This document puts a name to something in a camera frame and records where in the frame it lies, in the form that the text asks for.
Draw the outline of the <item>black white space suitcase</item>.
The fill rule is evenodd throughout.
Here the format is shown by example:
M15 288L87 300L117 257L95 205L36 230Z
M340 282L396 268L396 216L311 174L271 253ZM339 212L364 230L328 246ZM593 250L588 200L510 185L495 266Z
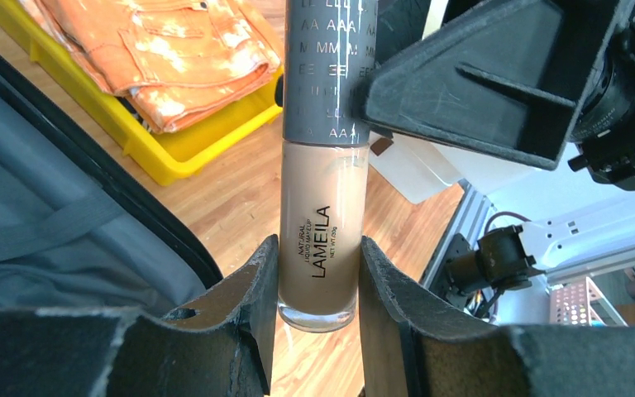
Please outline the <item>black white space suitcase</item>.
M0 56L0 309L162 316L221 279L194 234Z

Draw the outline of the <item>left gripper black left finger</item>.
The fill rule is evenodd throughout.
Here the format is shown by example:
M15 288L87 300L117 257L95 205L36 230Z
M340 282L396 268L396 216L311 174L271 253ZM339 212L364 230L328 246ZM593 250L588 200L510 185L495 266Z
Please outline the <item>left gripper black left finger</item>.
M133 308L0 310L0 396L264 396L278 239L163 318Z

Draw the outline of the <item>orange tie-dye jeans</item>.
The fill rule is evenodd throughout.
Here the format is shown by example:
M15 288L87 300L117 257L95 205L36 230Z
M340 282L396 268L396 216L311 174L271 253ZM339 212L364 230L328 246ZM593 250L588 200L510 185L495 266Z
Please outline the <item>orange tie-dye jeans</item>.
M174 133L267 84L281 42L247 1L25 1L107 94Z

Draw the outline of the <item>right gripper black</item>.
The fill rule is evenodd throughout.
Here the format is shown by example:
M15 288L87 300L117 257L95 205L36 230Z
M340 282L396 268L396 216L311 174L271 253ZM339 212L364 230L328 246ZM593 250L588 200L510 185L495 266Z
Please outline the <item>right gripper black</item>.
M372 126L543 170L570 136L572 171L635 191L631 1L481 2L387 60L363 91Z

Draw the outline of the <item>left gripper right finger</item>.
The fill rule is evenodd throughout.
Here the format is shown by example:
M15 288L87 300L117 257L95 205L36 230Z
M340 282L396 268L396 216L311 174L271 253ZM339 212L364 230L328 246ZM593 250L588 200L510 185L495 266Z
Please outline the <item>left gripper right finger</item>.
M368 396L635 396L635 327L498 327L455 309L360 243Z

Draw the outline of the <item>white cosmetic tube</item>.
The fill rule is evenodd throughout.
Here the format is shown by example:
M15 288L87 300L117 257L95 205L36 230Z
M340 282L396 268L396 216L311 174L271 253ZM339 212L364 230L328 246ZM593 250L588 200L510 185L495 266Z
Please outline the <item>white cosmetic tube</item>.
M375 1L286 4L278 310L305 332L356 313L370 153L358 110L377 15Z

